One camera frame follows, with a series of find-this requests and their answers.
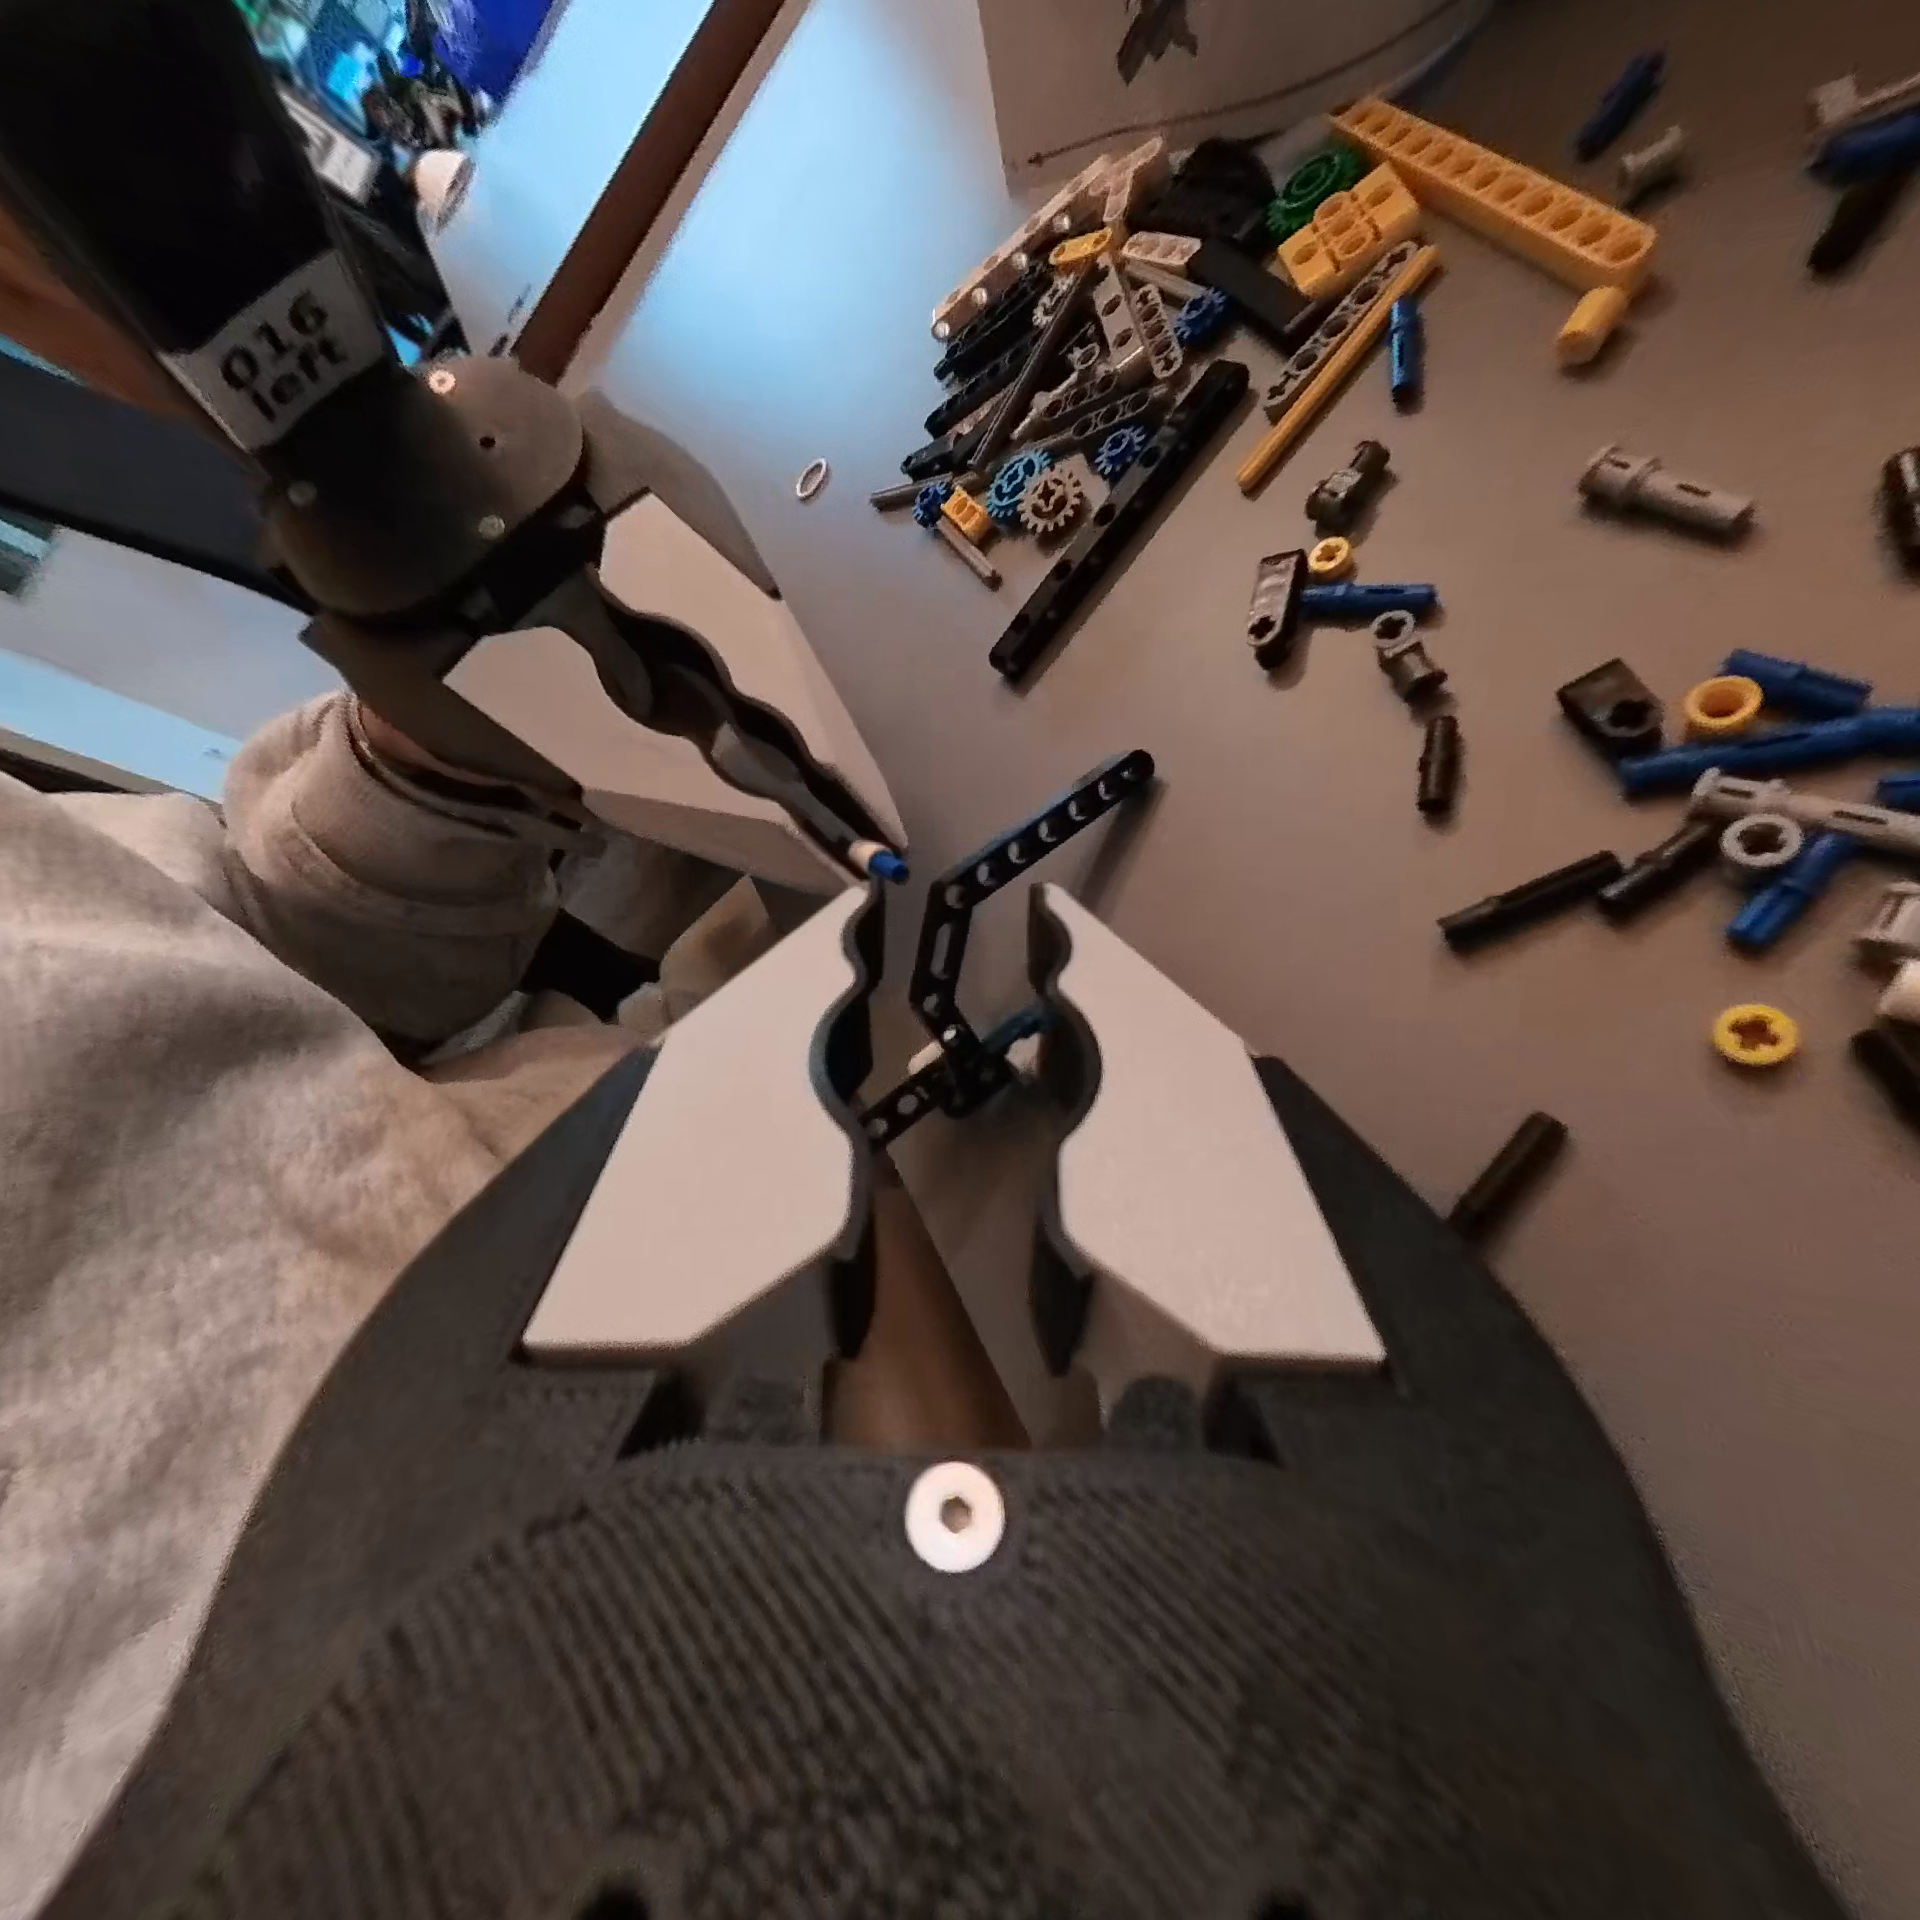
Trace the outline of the long yellow lego beam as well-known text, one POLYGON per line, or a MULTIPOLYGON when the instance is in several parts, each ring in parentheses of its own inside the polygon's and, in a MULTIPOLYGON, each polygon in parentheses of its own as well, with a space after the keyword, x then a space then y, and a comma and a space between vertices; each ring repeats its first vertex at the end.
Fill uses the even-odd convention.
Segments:
POLYGON ((1332 131, 1391 166, 1413 199, 1576 291, 1637 291, 1657 231, 1592 194, 1381 97, 1329 114, 1332 131))

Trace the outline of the yellow lego block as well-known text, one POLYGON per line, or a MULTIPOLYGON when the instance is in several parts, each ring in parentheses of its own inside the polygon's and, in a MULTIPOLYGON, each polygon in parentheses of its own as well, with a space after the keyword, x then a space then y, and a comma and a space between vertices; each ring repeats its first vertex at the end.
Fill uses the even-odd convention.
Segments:
POLYGON ((1422 209, 1389 162, 1341 186, 1279 241, 1274 265, 1308 301, 1340 296, 1389 249, 1418 234, 1422 209))

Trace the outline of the grey lego beam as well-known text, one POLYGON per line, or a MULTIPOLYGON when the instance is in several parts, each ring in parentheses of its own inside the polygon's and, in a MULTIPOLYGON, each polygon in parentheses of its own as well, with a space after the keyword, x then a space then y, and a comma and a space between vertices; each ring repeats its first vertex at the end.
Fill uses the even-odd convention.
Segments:
POLYGON ((1278 377, 1264 389, 1261 409, 1268 423, 1289 415, 1309 384, 1332 365, 1340 352, 1361 337, 1370 339, 1385 327, 1401 279, 1422 256, 1422 241, 1391 247, 1369 272, 1337 294, 1311 323, 1302 343, 1287 357, 1278 377))

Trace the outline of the grey hoodie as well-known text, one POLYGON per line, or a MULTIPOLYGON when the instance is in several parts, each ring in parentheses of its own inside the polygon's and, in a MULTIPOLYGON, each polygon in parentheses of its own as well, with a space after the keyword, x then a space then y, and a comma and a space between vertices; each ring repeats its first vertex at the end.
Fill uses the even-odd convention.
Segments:
POLYGON ((5 781, 5 1914, 154 1736, 352 1333, 616 1055, 542 1045, 500 1133, 256 937, 221 806, 176 826, 5 781))

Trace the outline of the grey lego axle connector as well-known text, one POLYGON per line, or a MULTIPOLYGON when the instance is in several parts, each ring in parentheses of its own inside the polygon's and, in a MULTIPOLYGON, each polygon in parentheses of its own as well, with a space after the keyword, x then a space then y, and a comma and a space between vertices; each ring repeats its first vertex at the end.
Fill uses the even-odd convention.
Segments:
POLYGON ((1838 800, 1781 778, 1745 778, 1724 769, 1705 773, 1687 797, 1690 818, 1729 822, 1748 814, 1776 814, 1812 831, 1840 831, 1865 847, 1918 857, 1918 814, 1906 808, 1838 800))

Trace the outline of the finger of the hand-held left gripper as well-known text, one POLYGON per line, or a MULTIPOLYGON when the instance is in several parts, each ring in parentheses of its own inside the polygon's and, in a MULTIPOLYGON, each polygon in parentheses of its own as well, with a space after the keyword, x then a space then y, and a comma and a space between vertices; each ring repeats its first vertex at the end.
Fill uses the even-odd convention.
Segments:
POLYGON ((604 664, 621 664, 625 647, 604 598, 559 603, 542 626, 476 641, 447 672, 447 691, 609 829, 806 895, 838 893, 860 878, 756 806, 745 821, 697 808, 697 800, 727 793, 712 791, 686 742, 616 704, 604 664))
POLYGON ((593 585, 625 647, 616 704, 697 753, 709 814, 778 818, 834 866, 902 866, 876 753, 712 472, 607 398, 581 398, 582 477, 605 519, 593 585))

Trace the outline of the small black lego liftarm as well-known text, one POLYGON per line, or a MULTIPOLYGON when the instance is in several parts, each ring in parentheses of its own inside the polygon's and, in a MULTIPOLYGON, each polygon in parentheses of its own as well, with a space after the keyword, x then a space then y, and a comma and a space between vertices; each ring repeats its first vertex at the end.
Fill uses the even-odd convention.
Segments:
POLYGON ((1301 546, 1258 557, 1244 635, 1264 672, 1281 666, 1292 654, 1308 577, 1308 552, 1301 546))

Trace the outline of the black lego connector block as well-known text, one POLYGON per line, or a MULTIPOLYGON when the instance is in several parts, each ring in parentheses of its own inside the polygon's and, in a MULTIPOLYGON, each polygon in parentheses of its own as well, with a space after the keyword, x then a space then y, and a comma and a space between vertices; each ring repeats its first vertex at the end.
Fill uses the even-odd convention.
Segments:
POLYGON ((1637 759, 1663 744, 1663 704, 1622 658, 1606 658, 1560 683, 1554 699, 1597 757, 1637 759))

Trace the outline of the green lego gear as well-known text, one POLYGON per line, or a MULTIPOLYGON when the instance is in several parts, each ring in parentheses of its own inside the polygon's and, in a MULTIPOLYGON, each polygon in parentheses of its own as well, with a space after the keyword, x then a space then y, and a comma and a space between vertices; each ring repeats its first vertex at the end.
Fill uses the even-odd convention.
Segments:
POLYGON ((1278 194, 1264 207, 1264 229, 1278 247, 1311 222, 1337 192, 1350 190, 1367 170, 1367 157, 1348 146, 1326 143, 1293 165, 1278 194))

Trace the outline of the dark flat panel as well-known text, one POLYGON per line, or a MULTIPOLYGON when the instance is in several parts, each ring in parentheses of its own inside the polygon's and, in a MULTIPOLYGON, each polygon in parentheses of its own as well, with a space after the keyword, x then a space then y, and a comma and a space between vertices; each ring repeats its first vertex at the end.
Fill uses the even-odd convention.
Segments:
POLYGON ((250 589, 306 617, 274 559, 263 487, 189 423, 2 357, 2 505, 250 589))

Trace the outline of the dark grey lego connector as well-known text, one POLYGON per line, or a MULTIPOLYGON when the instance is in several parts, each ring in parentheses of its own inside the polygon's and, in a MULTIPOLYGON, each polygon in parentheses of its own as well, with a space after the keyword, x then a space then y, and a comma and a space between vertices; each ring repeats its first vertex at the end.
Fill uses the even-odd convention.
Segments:
POLYGON ((1378 439, 1354 443, 1350 458, 1332 467, 1304 498, 1304 514, 1321 537, 1343 537, 1374 505, 1389 472, 1389 445, 1378 439))

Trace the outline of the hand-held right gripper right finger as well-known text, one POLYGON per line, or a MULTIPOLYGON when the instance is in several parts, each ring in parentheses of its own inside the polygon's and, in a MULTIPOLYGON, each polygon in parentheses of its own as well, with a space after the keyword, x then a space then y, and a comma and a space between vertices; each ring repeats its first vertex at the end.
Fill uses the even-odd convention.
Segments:
POLYGON ((1028 1309, 1054 1376, 1374 1373, 1385 1344, 1245 1040, 1063 887, 1028 895, 1064 1130, 1028 1309))

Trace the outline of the black angled lego beam assembly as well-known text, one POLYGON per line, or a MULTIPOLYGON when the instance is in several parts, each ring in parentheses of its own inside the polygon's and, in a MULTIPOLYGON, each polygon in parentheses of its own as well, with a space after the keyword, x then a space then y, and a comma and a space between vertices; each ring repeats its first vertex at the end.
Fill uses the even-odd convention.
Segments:
POLYGON ((1002 888, 1031 880, 1037 863, 1073 835, 1146 793, 1157 773, 1146 749, 1109 757, 929 882, 904 985, 906 1009, 928 1041, 904 1078, 860 1115, 871 1144, 892 1144, 933 1113, 948 1120, 977 1113, 1037 1059, 1050 1023, 1044 1006, 1031 1000, 991 1030, 975 1030, 961 1009, 973 914, 1002 888))

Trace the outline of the wooden counter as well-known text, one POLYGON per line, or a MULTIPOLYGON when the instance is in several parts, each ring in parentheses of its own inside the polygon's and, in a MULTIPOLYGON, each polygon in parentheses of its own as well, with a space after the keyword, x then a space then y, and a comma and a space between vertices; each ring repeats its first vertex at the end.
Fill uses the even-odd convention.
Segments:
POLYGON ((144 345, 66 286, 6 207, 2 207, 2 334, 113 399, 158 415, 177 415, 185 406, 176 384, 153 363, 144 345))

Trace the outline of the person's left forearm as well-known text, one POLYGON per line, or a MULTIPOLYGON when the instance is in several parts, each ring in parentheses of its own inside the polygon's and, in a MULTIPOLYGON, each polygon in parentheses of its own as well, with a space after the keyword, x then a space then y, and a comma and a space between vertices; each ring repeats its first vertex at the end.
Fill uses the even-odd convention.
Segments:
POLYGON ((422 751, 335 690, 250 735, 223 791, 256 937, 398 1050, 671 1021, 777 941, 772 898, 422 751))

